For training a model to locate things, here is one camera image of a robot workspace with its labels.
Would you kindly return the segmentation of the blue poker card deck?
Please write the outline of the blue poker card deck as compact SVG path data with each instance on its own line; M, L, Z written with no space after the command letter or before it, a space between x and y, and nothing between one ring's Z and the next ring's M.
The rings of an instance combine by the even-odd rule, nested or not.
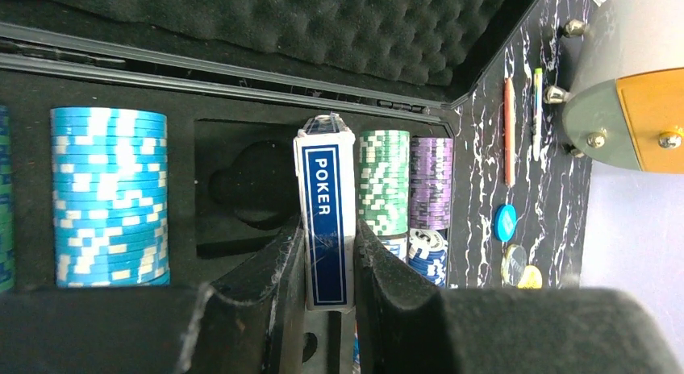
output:
M334 112L310 118L293 140L312 311L348 313L354 307L354 143L355 135Z

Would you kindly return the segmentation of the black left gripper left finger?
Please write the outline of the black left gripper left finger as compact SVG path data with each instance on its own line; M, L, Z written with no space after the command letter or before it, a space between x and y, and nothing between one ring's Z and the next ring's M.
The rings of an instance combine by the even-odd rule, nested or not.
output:
M1 297L4 373L299 373L304 233L292 218L213 282Z

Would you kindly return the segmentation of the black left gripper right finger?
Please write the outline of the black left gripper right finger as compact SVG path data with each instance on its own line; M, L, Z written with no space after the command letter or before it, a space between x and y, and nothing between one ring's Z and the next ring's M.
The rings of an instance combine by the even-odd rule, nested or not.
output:
M365 222L354 243L364 373L679 373L651 314L613 289L442 289Z

